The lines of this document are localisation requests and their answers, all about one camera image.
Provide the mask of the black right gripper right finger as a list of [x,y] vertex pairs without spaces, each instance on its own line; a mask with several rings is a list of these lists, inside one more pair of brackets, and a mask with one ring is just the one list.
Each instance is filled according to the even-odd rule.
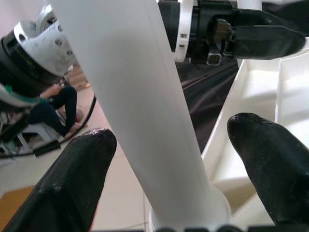
[[284,126],[254,113],[227,121],[228,138],[275,224],[309,223],[309,149]]

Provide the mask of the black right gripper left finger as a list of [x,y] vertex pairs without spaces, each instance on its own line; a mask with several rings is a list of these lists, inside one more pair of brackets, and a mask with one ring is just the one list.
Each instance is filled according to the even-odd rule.
[[75,137],[4,227],[5,232],[88,232],[117,147],[113,132]]

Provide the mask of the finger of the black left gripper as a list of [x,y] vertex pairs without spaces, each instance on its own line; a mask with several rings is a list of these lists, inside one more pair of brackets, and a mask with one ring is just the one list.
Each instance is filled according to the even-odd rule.
[[237,26],[225,38],[222,55],[235,59],[271,60],[300,51],[305,36],[284,26]]
[[232,26],[285,26],[290,24],[272,14],[251,9],[234,9],[230,18]]

